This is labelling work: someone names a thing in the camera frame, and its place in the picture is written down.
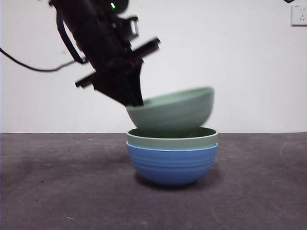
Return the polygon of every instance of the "bowl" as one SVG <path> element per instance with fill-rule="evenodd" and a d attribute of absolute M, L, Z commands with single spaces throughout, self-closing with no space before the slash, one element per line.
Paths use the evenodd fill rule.
<path fill-rule="evenodd" d="M 211 169 L 218 144 L 190 150 L 147 149 L 128 142 L 127 147 L 140 176 L 157 184 L 179 186 L 199 180 Z"/>
<path fill-rule="evenodd" d="M 165 138 L 164 134 L 153 135 L 132 129 L 127 132 L 128 142 L 136 147 L 157 150 L 194 150 L 212 147 L 217 143 L 218 132 L 210 128 L 199 127 L 185 135 L 176 134 Z"/>
<path fill-rule="evenodd" d="M 209 118 L 214 89 L 202 87 L 174 92 L 144 101 L 143 106 L 126 106 L 127 112 L 141 132 L 169 135 L 187 133 L 203 125 Z"/>

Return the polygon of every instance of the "blue bowl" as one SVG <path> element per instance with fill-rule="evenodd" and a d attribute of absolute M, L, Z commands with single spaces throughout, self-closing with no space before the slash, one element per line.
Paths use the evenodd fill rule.
<path fill-rule="evenodd" d="M 157 184 L 177 186 L 195 182 L 211 169 L 218 144 L 193 150 L 146 149 L 128 142 L 127 147 L 140 176 Z"/>

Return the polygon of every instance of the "green bowl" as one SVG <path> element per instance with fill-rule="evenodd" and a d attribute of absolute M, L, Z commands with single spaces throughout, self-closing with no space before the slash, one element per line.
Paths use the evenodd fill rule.
<path fill-rule="evenodd" d="M 218 132 L 210 128 L 199 127 L 186 135 L 164 138 L 164 135 L 144 134 L 139 129 L 127 132 L 128 142 L 137 147 L 155 150 L 196 150 L 215 146 Z"/>
<path fill-rule="evenodd" d="M 187 133 L 203 125 L 209 118 L 214 89 L 202 87 L 174 92 L 144 101 L 143 106 L 128 105 L 127 112 L 142 132 L 153 134 Z"/>

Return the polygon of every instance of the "electrical outlet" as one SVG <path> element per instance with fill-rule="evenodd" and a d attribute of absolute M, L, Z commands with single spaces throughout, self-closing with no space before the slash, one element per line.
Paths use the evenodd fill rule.
<path fill-rule="evenodd" d="M 307 5 L 292 5 L 291 25 L 307 26 Z"/>

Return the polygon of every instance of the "black cable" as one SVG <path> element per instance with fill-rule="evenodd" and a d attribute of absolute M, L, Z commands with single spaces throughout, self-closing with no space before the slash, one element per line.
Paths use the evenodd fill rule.
<path fill-rule="evenodd" d="M 11 59 L 12 61 L 16 62 L 17 64 L 23 66 L 23 67 L 26 67 L 28 69 L 31 69 L 31 70 L 34 70 L 34 71 L 38 71 L 38 72 L 55 72 L 55 71 L 58 71 L 59 69 L 63 68 L 63 67 L 66 67 L 66 66 L 69 66 L 73 63 L 75 63 L 76 61 L 70 61 L 70 62 L 67 62 L 63 65 L 60 65 L 59 67 L 56 67 L 54 69 L 37 69 L 37 68 L 34 68 L 34 67 L 31 67 L 31 66 L 28 66 L 18 60 L 16 60 L 15 58 L 13 58 L 11 55 L 9 55 L 7 52 L 5 52 L 3 49 L 0 48 L 0 51 L 1 53 L 3 53 L 5 56 L 7 56 L 9 59 Z"/>

